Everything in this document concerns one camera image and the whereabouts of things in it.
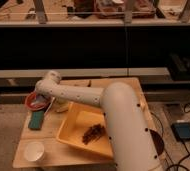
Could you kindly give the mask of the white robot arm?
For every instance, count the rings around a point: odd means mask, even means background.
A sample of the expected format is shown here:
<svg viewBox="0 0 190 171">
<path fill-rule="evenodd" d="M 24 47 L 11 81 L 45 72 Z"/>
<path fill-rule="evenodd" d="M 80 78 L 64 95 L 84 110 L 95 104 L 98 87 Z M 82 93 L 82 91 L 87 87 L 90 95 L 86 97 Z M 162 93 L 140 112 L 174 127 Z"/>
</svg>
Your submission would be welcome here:
<svg viewBox="0 0 190 171">
<path fill-rule="evenodd" d="M 35 91 L 101 108 L 117 171 L 163 171 L 140 100 L 130 85 L 113 82 L 93 88 L 61 85 L 60 80 L 60 74 L 50 70 Z"/>
</svg>

